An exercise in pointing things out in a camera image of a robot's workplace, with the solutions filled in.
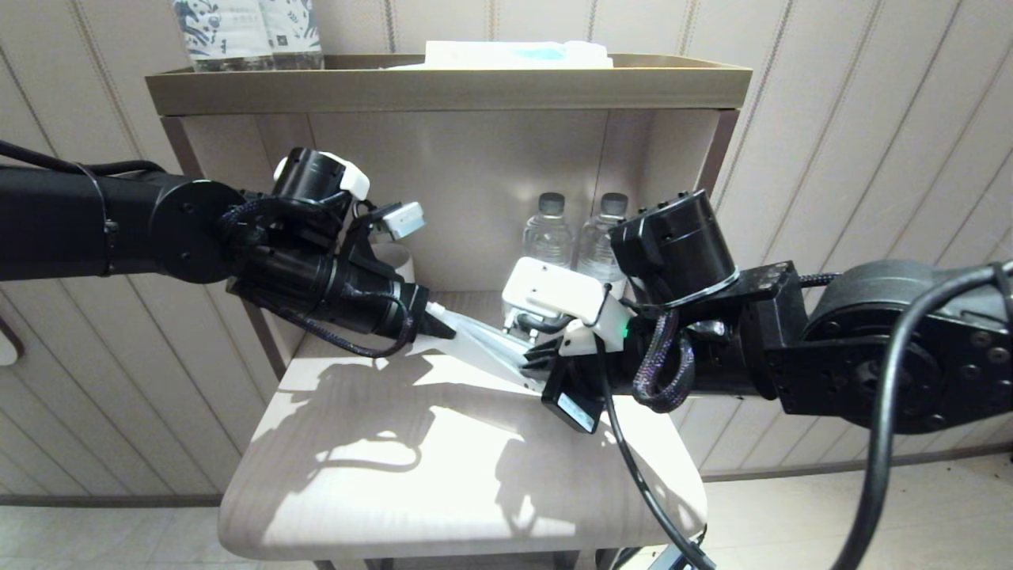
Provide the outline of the white floral zip pouch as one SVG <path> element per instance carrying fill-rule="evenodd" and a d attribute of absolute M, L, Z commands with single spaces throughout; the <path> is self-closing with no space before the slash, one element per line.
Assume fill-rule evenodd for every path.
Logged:
<path fill-rule="evenodd" d="M 533 346 L 531 343 L 448 308 L 445 320 L 456 329 L 456 338 L 435 339 L 421 336 L 420 333 L 413 345 L 415 352 L 435 350 L 506 380 L 528 392 L 543 392 L 546 379 L 534 378 L 531 373 L 520 371 L 520 367 L 528 362 L 525 353 Z"/>

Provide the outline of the white ribbed ceramic mug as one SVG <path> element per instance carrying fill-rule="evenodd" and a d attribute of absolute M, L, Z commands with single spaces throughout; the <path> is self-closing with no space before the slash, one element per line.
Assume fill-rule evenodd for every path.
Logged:
<path fill-rule="evenodd" d="M 387 264 L 406 283 L 415 283 L 415 258 L 407 246 L 397 242 L 374 243 L 372 250 L 377 260 Z"/>

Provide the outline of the clear water bottle grey cap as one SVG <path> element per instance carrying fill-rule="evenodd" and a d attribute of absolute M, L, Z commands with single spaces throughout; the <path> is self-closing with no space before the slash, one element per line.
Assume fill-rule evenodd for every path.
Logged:
<path fill-rule="evenodd" d="M 579 235 L 576 271 L 602 283 L 625 279 L 612 251 L 610 230 L 625 220 L 628 197 L 622 192 L 606 192 L 597 213 L 586 221 Z"/>
<path fill-rule="evenodd" d="M 522 231 L 523 257 L 564 269 L 571 267 L 573 235 L 564 217 L 566 202 L 560 192 L 539 195 L 537 212 L 529 217 Z"/>

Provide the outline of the silver power adapter box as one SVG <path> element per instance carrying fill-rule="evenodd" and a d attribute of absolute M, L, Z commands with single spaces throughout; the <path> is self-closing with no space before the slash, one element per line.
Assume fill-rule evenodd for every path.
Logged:
<path fill-rule="evenodd" d="M 647 570 L 699 570 L 675 545 L 666 545 L 651 557 Z"/>

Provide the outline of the beige wooden shelf cabinet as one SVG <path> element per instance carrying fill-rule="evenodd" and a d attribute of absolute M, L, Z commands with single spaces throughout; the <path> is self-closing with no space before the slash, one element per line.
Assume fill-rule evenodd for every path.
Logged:
<path fill-rule="evenodd" d="M 163 120 L 305 119 L 317 145 L 412 196 L 419 278 L 463 299 L 506 281 L 506 199 L 578 177 L 615 142 L 608 113 L 719 123 L 753 72 L 677 55 L 611 69 L 424 70 L 416 55 L 330 55 L 323 70 L 146 79 Z M 609 427 L 580 435 L 531 393 L 456 355 L 379 362 L 311 340 L 288 367 L 220 509 L 218 540 L 264 562 L 589 552 L 663 542 Z"/>

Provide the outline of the white packet with blue stripe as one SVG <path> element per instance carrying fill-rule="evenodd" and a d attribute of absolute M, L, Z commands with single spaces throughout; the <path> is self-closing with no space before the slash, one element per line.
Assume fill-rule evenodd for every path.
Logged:
<path fill-rule="evenodd" d="M 589 42 L 428 40 L 423 61 L 394 70 L 593 70 L 613 69 L 601 44 Z"/>

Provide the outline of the water bottle blue floral label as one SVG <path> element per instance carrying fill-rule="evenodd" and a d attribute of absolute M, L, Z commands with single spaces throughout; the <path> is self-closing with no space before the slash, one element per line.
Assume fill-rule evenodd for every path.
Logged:
<path fill-rule="evenodd" d="M 258 0 L 278 70 L 324 66 L 313 0 Z"/>
<path fill-rule="evenodd" d="M 196 73 L 275 69 L 258 0 L 170 0 Z"/>

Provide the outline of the white wall fixture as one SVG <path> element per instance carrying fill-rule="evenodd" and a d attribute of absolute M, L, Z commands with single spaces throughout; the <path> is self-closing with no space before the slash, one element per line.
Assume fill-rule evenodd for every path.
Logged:
<path fill-rule="evenodd" d="M 14 365 L 25 353 L 25 346 L 14 329 L 0 317 L 0 367 Z"/>

